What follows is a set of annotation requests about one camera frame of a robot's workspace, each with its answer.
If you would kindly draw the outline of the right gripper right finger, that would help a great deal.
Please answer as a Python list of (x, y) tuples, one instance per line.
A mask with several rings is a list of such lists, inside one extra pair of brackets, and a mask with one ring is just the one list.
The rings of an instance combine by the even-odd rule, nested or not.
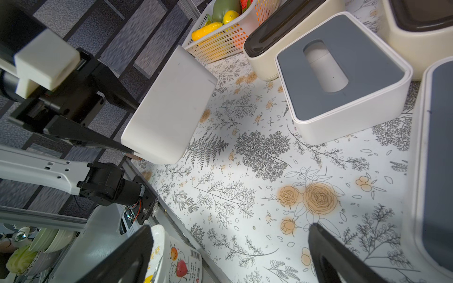
[(364, 264), (321, 225), (309, 228), (309, 248), (320, 283), (384, 283), (385, 280)]

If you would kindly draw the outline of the white box bamboo lid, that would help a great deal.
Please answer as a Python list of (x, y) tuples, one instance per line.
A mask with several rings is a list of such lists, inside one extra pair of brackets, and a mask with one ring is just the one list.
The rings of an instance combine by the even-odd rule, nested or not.
[(127, 124), (122, 145), (157, 165), (178, 163), (217, 82), (190, 53), (177, 47)]

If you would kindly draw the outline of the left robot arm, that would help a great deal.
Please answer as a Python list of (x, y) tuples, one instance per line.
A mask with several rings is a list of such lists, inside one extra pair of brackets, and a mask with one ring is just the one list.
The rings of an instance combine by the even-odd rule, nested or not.
[[(23, 9), (1, 2), (1, 96), (18, 103), (9, 120), (55, 141), (130, 154), (131, 148), (89, 128), (105, 103), (136, 113), (138, 102), (108, 66), (74, 48)], [(158, 196), (139, 178), (128, 181), (112, 163), (72, 162), (1, 147), (1, 178), (119, 204), (143, 224)]]

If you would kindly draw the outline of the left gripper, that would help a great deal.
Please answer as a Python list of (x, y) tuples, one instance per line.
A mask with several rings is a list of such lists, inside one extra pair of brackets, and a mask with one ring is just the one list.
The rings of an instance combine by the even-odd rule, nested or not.
[[(1, 2), (1, 55), (10, 61), (13, 55), (47, 27), (12, 2)], [(1, 68), (1, 95), (20, 104), (11, 121), (41, 135), (54, 137), (79, 147), (98, 147), (124, 154), (135, 152), (113, 139), (88, 128), (104, 103), (129, 113), (138, 102), (126, 90), (110, 68), (90, 53), (80, 53), (77, 68), (54, 90), (38, 87), (23, 99), (15, 94), (18, 78)]]

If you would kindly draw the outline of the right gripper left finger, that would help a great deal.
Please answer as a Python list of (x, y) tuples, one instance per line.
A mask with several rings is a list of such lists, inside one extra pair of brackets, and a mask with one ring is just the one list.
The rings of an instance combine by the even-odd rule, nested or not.
[(143, 283), (154, 240), (149, 226), (142, 226), (106, 259), (79, 279), (80, 283)]

